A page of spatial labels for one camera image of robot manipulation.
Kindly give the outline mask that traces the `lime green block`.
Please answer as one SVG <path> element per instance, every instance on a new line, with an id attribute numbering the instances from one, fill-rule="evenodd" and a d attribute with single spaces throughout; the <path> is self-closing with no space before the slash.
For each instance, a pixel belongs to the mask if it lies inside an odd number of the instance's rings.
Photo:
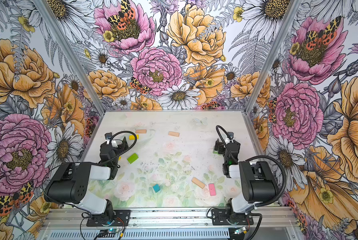
<path id="1" fill-rule="evenodd" d="M 136 160 L 138 160 L 139 159 L 139 156 L 136 154 L 136 153 L 134 153 L 134 154 L 132 154 L 131 156 L 129 156 L 128 158 L 127 158 L 127 161 L 130 163 L 130 164 L 132 164 L 132 163 L 134 163 Z"/>

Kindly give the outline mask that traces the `natural wood block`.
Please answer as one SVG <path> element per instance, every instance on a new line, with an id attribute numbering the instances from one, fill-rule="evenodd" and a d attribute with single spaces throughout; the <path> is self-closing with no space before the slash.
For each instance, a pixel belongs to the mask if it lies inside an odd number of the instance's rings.
<path id="1" fill-rule="evenodd" d="M 146 134 L 146 133 L 147 133 L 147 130 L 145 130 L 145 129 L 136 130 L 135 133 L 136 133 L 136 134 Z"/>
<path id="2" fill-rule="evenodd" d="M 169 132 L 168 132 L 168 135 L 169 135 L 169 136 L 172 136 L 172 137 L 179 137 L 179 136 L 180 136 L 180 133 L 169 131 Z"/>
<path id="3" fill-rule="evenodd" d="M 195 184 L 196 186 L 198 186 L 201 189 L 204 189 L 205 186 L 206 186 L 202 181 L 200 181 L 199 179 L 197 179 L 195 177 L 192 178 L 192 183 Z"/>

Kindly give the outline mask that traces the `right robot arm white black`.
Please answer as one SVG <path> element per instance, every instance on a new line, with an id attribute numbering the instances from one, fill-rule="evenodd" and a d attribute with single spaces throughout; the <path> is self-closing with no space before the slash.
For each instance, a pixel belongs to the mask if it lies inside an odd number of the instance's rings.
<path id="1" fill-rule="evenodd" d="M 240 184 L 241 193 L 235 197 L 228 197 L 225 210 L 213 210 L 214 225 L 229 223 L 230 225 L 252 224 L 251 212 L 258 207 L 267 206 L 276 202 L 285 191 L 285 183 L 280 185 L 266 161 L 267 159 L 281 169 L 282 181 L 286 180 L 285 171 L 280 163 L 268 156 L 255 156 L 245 161 L 238 161 L 241 144 L 234 139 L 234 133 L 225 132 L 227 137 L 222 138 L 217 129 L 219 138 L 215 142 L 214 152 L 223 156 L 223 174 L 235 179 Z"/>

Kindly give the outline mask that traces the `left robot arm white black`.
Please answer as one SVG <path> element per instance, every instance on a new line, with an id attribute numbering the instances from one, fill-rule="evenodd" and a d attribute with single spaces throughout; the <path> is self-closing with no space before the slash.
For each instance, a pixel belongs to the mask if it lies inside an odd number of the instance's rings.
<path id="1" fill-rule="evenodd" d="M 114 180 L 120 165 L 119 158 L 130 146 L 126 137 L 117 140 L 121 131 L 114 135 L 105 134 L 106 141 L 100 146 L 98 163 L 63 163 L 56 168 L 50 182 L 44 190 L 44 199 L 48 202 L 74 206 L 87 213 L 89 219 L 97 225 L 110 226 L 116 220 L 112 202 L 100 198 L 88 190 L 89 181 Z"/>

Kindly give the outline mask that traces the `yellow long block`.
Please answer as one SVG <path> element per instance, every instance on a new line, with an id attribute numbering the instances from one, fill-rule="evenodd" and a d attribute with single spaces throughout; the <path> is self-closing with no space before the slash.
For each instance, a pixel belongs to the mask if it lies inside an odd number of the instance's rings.
<path id="1" fill-rule="evenodd" d="M 130 135 L 129 140 L 139 139 L 139 135 Z"/>

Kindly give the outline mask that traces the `pink block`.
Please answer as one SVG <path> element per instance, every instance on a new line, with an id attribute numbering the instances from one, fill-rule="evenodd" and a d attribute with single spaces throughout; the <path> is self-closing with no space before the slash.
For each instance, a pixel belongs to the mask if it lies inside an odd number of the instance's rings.
<path id="1" fill-rule="evenodd" d="M 216 196 L 216 188 L 214 184 L 208 184 L 210 196 Z"/>

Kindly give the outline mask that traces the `teal cube block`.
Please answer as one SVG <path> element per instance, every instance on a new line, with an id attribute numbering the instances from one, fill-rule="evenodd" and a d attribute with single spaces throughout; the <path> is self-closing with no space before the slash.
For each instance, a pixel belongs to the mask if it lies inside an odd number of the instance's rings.
<path id="1" fill-rule="evenodd" d="M 155 184 L 155 185 L 153 186 L 153 190 L 154 190 L 155 193 L 158 193 L 158 192 L 161 190 L 160 185 L 159 185 L 159 184 Z"/>

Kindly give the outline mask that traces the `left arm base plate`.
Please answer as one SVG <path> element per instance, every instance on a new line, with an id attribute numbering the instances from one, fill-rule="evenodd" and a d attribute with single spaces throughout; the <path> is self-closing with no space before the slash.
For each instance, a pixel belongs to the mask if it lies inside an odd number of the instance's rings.
<path id="1" fill-rule="evenodd" d="M 113 210 L 112 213 L 93 215 L 87 220 L 87 227 L 127 227 L 131 210 Z"/>

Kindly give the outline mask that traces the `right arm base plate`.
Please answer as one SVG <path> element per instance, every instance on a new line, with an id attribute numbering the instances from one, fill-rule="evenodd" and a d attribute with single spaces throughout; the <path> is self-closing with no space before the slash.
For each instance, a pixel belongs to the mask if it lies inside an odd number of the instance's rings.
<path id="1" fill-rule="evenodd" d="M 207 217 L 214 226 L 248 226 L 253 225 L 253 218 L 246 214 L 237 214 L 230 210 L 210 208 Z"/>

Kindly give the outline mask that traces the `aluminium front rail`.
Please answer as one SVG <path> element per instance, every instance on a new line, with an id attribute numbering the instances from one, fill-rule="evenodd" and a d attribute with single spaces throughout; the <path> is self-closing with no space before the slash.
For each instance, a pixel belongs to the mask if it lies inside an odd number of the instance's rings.
<path id="1" fill-rule="evenodd" d="M 201 208 L 130 208 L 130 214 L 123 220 L 126 230 L 131 229 L 173 229 L 173 228 L 216 228 L 216 227 L 241 227 L 243 224 L 235 224 L 237 221 L 222 220 L 223 225 L 215 225 L 217 217 L 213 217 L 210 207 Z M 101 230 L 120 228 L 122 223 L 115 220 L 112 225 L 99 224 L 98 226 L 87 226 L 87 219 L 83 219 L 83 211 L 77 209 L 55 209 L 51 210 L 42 224 L 41 230 Z M 296 227 L 297 221 L 294 213 L 289 207 L 261 207 L 252 211 L 252 214 L 261 214 L 260 227 Z M 248 216 L 251 230 L 256 227 L 259 217 Z"/>

